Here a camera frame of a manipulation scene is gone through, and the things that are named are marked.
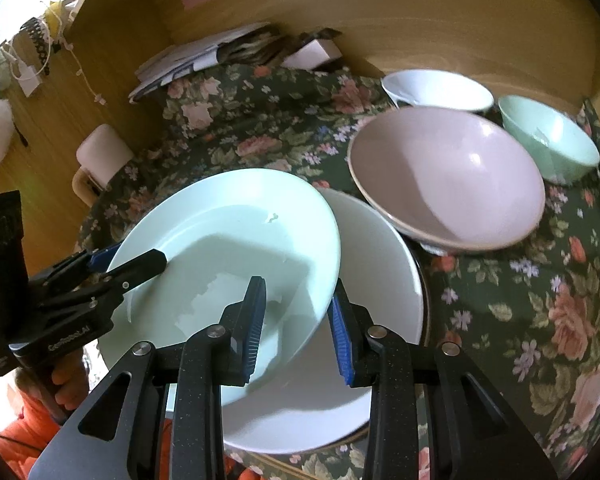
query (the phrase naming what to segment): stack of papers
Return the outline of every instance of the stack of papers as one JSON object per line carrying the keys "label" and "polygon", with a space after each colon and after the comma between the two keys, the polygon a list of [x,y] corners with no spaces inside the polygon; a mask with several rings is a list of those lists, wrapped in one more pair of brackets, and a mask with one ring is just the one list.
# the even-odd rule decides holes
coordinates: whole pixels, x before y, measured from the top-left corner
{"label": "stack of papers", "polygon": [[207,36],[202,40],[166,48],[136,70],[140,84],[129,94],[129,102],[136,102],[142,96],[168,85],[174,79],[217,65],[218,48],[221,45],[238,40],[267,25],[269,25],[267,22],[251,23],[251,25]]}

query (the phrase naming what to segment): hand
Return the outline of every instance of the hand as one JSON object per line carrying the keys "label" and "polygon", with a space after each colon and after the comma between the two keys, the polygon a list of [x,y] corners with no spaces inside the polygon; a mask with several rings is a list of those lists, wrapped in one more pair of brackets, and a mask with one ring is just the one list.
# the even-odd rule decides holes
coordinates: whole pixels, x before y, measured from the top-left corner
{"label": "hand", "polygon": [[[61,386],[56,392],[56,402],[69,411],[75,410],[89,394],[89,378],[82,362],[82,349],[60,358],[51,373],[53,384]],[[16,386],[21,391],[40,400],[40,391],[22,368],[16,370]]]}
{"label": "hand", "polygon": [[72,412],[89,395],[89,377],[82,361],[82,349],[62,357],[51,374],[53,384],[62,386],[56,393],[56,402]]}

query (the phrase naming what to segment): white cord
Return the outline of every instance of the white cord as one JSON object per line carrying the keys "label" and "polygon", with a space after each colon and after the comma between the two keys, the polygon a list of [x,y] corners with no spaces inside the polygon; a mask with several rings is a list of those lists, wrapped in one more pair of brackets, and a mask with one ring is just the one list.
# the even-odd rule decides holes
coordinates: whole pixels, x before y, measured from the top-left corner
{"label": "white cord", "polygon": [[[56,20],[58,20],[58,30],[62,30],[62,19],[60,18],[60,16],[58,16],[56,14],[56,12],[49,7],[47,4],[46,8],[49,9],[49,11],[56,17]],[[89,92],[91,92],[91,95],[93,95],[94,97],[94,101],[97,103],[100,103],[101,105],[106,105],[107,102],[105,101],[105,99],[102,97],[102,94],[96,94],[96,92],[93,91],[93,88],[91,88],[91,85],[89,84],[89,80],[87,79],[87,76],[84,75],[84,70],[82,69],[82,64],[80,63],[80,60],[78,59],[78,57],[74,54],[74,45],[73,43],[69,43],[65,38],[64,35],[60,34],[58,37],[60,43],[62,43],[62,46],[65,47],[65,49],[67,49],[69,51],[69,53],[71,53],[71,55],[74,57],[76,64],[78,65],[78,72],[75,73],[75,75],[77,76],[82,76],[82,78],[84,79],[84,83],[85,85],[87,85],[87,88],[89,89]]]}
{"label": "white cord", "polygon": [[[49,9],[49,11],[56,17],[56,20],[58,20],[58,30],[62,30],[62,19],[60,18],[60,16],[58,16],[58,14],[51,7],[49,7],[45,2],[40,1],[40,3],[45,5],[46,8]],[[48,49],[47,49],[47,53],[46,53],[45,62],[43,63],[40,70],[38,70],[34,75],[31,75],[29,77],[18,77],[15,75],[15,73],[13,71],[14,64],[17,64],[18,68],[20,68],[20,69],[23,66],[26,67],[27,64],[20,58],[20,56],[18,56],[16,49],[13,47],[13,45],[11,43],[11,42],[13,42],[13,39],[11,40],[11,42],[7,43],[7,45],[9,46],[10,52],[7,52],[6,50],[2,49],[2,52],[6,55],[7,59],[10,60],[9,68],[11,70],[11,76],[14,79],[16,79],[17,81],[28,81],[29,79],[34,79],[34,78],[38,77],[42,73],[42,71],[46,68],[46,66],[49,63],[49,59],[51,58],[51,46],[53,45],[53,39],[51,38],[51,31],[49,30],[49,26],[46,24],[46,21],[43,18],[37,18],[37,20],[45,28],[46,42],[48,44]],[[71,55],[74,57],[75,62],[78,65],[78,72],[76,72],[75,75],[82,76],[82,78],[84,79],[84,83],[87,85],[87,88],[89,89],[89,92],[91,92],[91,95],[93,95],[93,97],[94,97],[94,101],[101,105],[106,105],[107,102],[102,97],[102,94],[96,94],[96,92],[93,91],[93,88],[91,88],[91,85],[89,84],[89,80],[87,79],[87,76],[84,75],[84,70],[82,69],[80,60],[74,54],[74,46],[71,43],[67,42],[67,40],[64,38],[62,33],[59,35],[58,40],[60,41],[60,43],[62,43],[62,46],[64,46],[65,49],[67,49],[71,53]]]}
{"label": "white cord", "polygon": [[[46,68],[46,66],[49,63],[49,58],[51,57],[51,44],[53,43],[53,41],[51,40],[51,31],[49,30],[49,27],[46,24],[45,20],[43,20],[41,18],[37,18],[37,20],[43,27],[45,27],[45,30],[46,30],[46,43],[47,43],[46,59],[45,59],[45,62],[42,64],[42,67],[40,68],[40,70],[38,70],[34,75],[31,75],[29,77],[16,76],[13,71],[14,63],[13,63],[13,61],[11,61],[9,63],[9,68],[11,70],[11,76],[17,81],[28,81],[30,79],[37,78],[42,73],[42,71]],[[22,63],[24,66],[26,66],[27,64],[24,63],[24,61],[20,58],[20,56],[18,56],[18,53],[16,52],[16,49],[13,47],[12,43],[9,42],[9,43],[7,43],[7,45],[9,45],[9,50],[11,51],[8,54],[11,54],[12,57],[16,57],[16,59],[18,60],[18,68],[20,69],[19,63]]]}

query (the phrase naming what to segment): white box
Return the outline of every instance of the white box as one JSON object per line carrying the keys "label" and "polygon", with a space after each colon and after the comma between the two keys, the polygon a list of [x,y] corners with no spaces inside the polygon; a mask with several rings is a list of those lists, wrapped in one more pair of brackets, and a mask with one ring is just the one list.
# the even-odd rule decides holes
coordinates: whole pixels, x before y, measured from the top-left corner
{"label": "white box", "polygon": [[313,70],[320,65],[324,65],[340,57],[342,57],[342,53],[333,41],[313,40],[296,53],[288,56],[282,62],[282,66],[286,68]]}

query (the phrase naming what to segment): metal screw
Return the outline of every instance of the metal screw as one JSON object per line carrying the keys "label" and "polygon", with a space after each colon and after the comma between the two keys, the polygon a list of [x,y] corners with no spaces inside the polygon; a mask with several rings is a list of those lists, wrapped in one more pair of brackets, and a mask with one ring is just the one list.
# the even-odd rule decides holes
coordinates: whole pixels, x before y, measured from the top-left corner
{"label": "metal screw", "polygon": [[222,325],[211,325],[206,329],[206,334],[209,337],[222,337],[226,332],[226,328]]}
{"label": "metal screw", "polygon": [[460,347],[456,343],[447,341],[446,343],[442,343],[442,351],[449,357],[455,357],[460,353]]}
{"label": "metal screw", "polygon": [[386,328],[380,325],[373,325],[366,331],[373,339],[382,339],[386,336]]}
{"label": "metal screw", "polygon": [[133,348],[134,355],[147,355],[151,351],[151,343],[141,341],[136,343]]}

